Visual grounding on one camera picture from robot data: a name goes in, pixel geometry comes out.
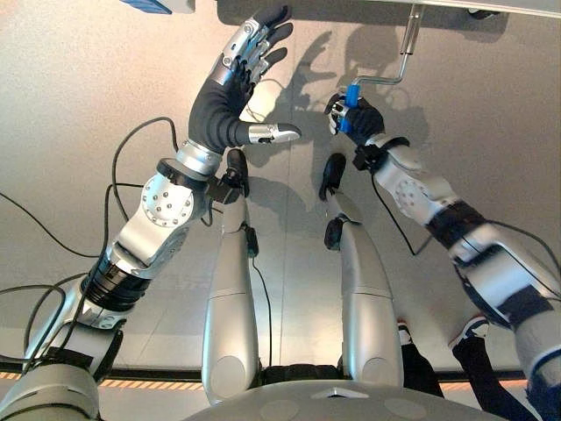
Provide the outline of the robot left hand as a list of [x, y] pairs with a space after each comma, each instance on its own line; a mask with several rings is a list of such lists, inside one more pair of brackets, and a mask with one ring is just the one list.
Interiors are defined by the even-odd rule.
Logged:
[[287, 4], [256, 12], [231, 36], [199, 90], [188, 119], [188, 137], [212, 152], [227, 147], [297, 140], [301, 130], [288, 123], [251, 123], [240, 118], [255, 87], [288, 54], [275, 45], [294, 27]]

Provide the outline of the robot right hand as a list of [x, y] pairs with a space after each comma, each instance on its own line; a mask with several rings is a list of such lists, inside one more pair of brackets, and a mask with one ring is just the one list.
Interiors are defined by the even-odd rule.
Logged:
[[357, 146], [363, 146], [375, 135], [385, 132], [384, 119], [380, 112], [360, 97], [355, 108], [345, 104], [346, 95], [337, 92], [331, 96], [323, 113], [328, 116], [330, 132], [341, 132], [341, 123], [347, 121], [350, 129], [347, 137]]

